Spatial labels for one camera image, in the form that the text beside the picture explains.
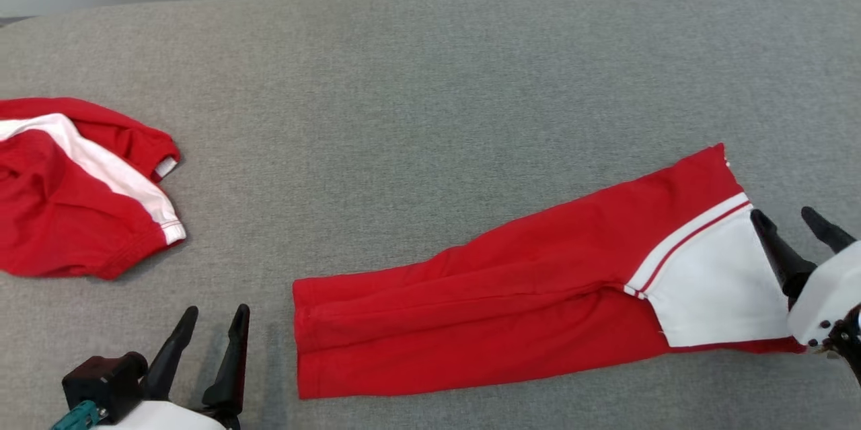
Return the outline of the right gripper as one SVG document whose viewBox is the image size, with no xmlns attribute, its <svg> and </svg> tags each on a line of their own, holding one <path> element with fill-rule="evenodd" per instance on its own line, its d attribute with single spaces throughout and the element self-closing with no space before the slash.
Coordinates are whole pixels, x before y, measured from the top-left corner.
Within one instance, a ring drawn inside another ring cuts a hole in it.
<svg viewBox="0 0 861 430">
<path fill-rule="evenodd" d="M 836 254 L 816 268 L 780 236 L 763 211 L 751 224 L 788 301 L 788 329 L 800 343 L 837 354 L 860 381 L 860 242 L 812 207 L 800 216 L 816 239 Z"/>
</svg>

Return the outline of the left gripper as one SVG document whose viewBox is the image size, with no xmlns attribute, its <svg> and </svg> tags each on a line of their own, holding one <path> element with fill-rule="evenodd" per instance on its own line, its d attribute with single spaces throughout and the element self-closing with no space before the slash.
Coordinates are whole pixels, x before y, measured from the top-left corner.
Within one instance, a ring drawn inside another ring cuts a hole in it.
<svg viewBox="0 0 861 430">
<path fill-rule="evenodd" d="M 219 410 L 242 410 L 245 402 L 250 308 L 241 304 L 227 331 L 228 344 L 215 381 L 193 410 L 170 402 L 184 349 L 190 344 L 198 307 L 182 314 L 150 365 L 138 353 L 94 356 L 62 378 L 69 410 L 64 429 L 239 429 L 239 419 Z"/>
</svg>

